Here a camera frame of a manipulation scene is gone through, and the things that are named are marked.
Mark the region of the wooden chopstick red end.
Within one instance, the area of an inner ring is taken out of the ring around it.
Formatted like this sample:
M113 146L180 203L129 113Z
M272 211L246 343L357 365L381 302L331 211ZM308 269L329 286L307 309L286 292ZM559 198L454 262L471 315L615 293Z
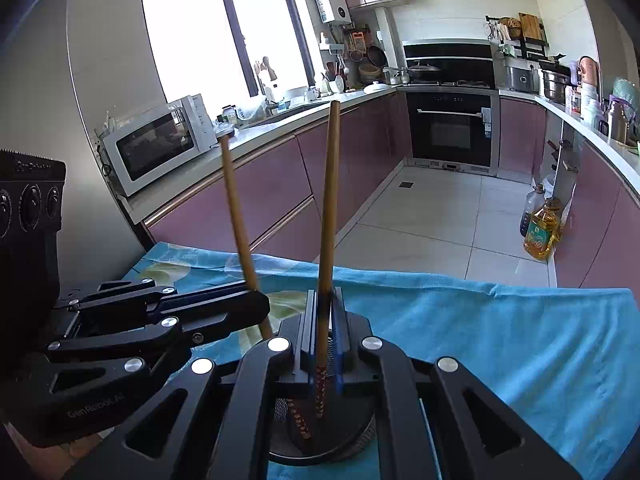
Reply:
M236 188L233 162L229 148L229 138L229 133L222 134L218 138L218 142L221 147L222 170L224 170L224 187L226 188L227 193L232 231L244 280L251 290L258 290L257 274L255 272L252 255L250 254L250 244L248 244L242 217L240 196L238 189ZM273 331L268 316L260 322L258 326L262 340L267 340L273 337ZM311 432L304 416L299 411L298 405L291 399L286 399L285 402L288 404L288 412L293 416L299 437L302 437L304 441L308 441L311 438Z
M326 371L329 355L330 307L333 295L333 261L340 173L341 103L332 101L326 137L326 170L321 217L321 245L316 307L316 393L314 412L318 419L324 414Z

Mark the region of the black mesh pen holder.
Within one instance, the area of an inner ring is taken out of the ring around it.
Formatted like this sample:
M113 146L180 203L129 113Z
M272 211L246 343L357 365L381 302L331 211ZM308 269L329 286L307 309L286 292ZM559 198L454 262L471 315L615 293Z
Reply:
M346 398L329 389L323 416L318 418L312 399L278 399L271 429L272 462L294 467L342 462L374 439L374 401Z

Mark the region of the white microwave oven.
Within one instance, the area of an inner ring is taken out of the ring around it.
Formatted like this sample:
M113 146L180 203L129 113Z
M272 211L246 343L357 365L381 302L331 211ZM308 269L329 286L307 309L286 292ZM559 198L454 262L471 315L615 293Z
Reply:
M122 194L140 192L217 144L203 98L184 96L131 118L101 136Z

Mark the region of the blue floral tablecloth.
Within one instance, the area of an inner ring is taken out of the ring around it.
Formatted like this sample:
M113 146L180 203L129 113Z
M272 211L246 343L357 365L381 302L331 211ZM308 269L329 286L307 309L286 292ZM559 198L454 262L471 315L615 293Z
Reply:
M302 313L318 266L253 256L274 330ZM242 280L231 252L156 244L123 280L194 292ZM629 289L530 288L445 275L337 266L345 308L405 354L453 356L516 411L584 479L605 479L639 428L639 309ZM270 463L268 479L378 479L371 442L351 460Z

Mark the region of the cooking oil bottle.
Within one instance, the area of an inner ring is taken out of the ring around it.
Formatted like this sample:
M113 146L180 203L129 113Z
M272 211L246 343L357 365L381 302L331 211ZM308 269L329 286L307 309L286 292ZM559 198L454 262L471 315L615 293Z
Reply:
M547 198L541 207L535 210L524 238L524 249L534 259L547 261L553 245L559 239L561 202Z

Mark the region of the grey refrigerator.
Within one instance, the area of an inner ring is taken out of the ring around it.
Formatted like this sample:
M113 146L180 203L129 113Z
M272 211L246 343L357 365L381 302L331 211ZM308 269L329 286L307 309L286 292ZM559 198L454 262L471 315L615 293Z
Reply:
M63 287L117 280L144 255L92 137L164 101L142 0L1 0L1 145L65 162Z

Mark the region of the dark oil bottle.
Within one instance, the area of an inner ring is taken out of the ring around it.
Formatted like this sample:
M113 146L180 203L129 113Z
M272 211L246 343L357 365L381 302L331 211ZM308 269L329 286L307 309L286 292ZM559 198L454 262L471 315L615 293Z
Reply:
M526 195L525 205L520 221L521 236L525 236L527 234L529 222L532 220L533 214L542 206L544 206L544 186L538 183Z

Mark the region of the black built-in oven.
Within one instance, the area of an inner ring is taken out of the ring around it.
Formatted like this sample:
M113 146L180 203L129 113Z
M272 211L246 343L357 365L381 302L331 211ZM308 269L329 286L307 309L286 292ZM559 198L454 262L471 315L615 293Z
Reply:
M411 165L495 177L500 141L497 91L416 87L405 95Z

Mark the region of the black wok with lid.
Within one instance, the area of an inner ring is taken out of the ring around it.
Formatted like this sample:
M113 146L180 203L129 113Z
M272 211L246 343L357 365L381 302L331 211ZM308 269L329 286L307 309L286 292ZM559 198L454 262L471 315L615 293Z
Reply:
M426 84L434 82L438 84L442 79L440 68L431 64L422 64L421 62L407 67L409 78L415 84Z

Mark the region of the white water heater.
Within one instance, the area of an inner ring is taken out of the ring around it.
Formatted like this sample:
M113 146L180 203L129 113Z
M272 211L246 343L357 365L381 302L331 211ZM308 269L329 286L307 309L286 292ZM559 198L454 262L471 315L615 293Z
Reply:
M316 0L320 20L328 25L346 25L350 18L346 0Z

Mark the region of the black range hood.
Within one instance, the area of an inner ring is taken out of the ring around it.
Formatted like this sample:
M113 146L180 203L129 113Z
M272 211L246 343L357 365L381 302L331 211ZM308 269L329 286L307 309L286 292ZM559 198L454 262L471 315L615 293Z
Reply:
M439 67L440 86L496 88L494 56L486 39L405 41L402 50L407 67L419 62Z

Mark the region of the steel stock pot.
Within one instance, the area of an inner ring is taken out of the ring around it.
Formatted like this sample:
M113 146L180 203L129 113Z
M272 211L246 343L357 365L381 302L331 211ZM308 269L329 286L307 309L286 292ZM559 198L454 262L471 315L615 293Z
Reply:
M558 103L565 103L565 90L570 85L570 69L559 63L539 62L540 95Z

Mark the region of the green mesh food cover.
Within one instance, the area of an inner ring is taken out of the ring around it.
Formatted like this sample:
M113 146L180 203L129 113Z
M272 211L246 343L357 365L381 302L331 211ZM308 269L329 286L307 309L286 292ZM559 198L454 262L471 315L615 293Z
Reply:
M612 95L625 102L625 112L632 122L639 121L639 89L631 81L616 77Z

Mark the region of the pink kettle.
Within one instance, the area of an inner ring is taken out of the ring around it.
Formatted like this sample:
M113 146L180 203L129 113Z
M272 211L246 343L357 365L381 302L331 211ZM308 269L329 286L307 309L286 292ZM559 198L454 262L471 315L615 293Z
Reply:
M593 87L599 92L600 70L598 62L590 56L584 55L578 61L580 82L584 87Z

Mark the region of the black wall rack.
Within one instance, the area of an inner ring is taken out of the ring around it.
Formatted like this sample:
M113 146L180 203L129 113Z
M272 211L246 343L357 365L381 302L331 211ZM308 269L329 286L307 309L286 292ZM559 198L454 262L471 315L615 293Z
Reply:
M486 15L485 21L487 39L506 58L539 61L547 57L547 34L536 15L520 13L517 18Z

